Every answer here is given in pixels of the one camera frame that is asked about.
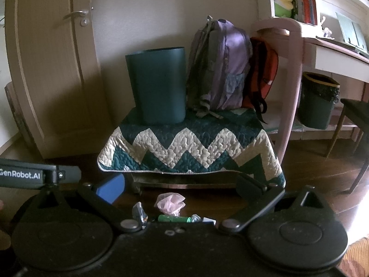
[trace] black trash bag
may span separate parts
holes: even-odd
[[[339,83],[331,77],[304,72],[303,87],[330,103],[339,102]]]

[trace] quilt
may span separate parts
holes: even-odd
[[[246,173],[285,186],[272,144],[253,109],[218,111],[202,118],[188,110],[182,123],[147,126],[134,108],[98,156],[102,171],[206,174]]]

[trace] chevron pattern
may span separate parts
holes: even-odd
[[[208,168],[226,151],[238,166],[260,155],[267,181],[282,173],[268,135],[263,129],[254,141],[246,148],[242,148],[237,137],[227,128],[221,130],[208,147],[204,147],[191,130],[184,128],[176,134],[168,149],[165,149],[150,128],[137,134],[132,145],[122,136],[120,128],[117,128],[101,151],[98,162],[111,167],[117,146],[139,164],[146,152],[150,151],[169,168],[174,168],[183,154],[188,151],[204,168]]]

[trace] pink chair leg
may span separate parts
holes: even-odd
[[[278,137],[275,144],[275,152],[280,163],[282,163],[283,157],[285,156],[298,104],[302,75],[303,46],[304,39],[301,37],[301,32],[290,32],[285,95]]]

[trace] green plush toy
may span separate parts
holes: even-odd
[[[275,15],[280,18],[290,18],[292,16],[293,0],[274,0]]]

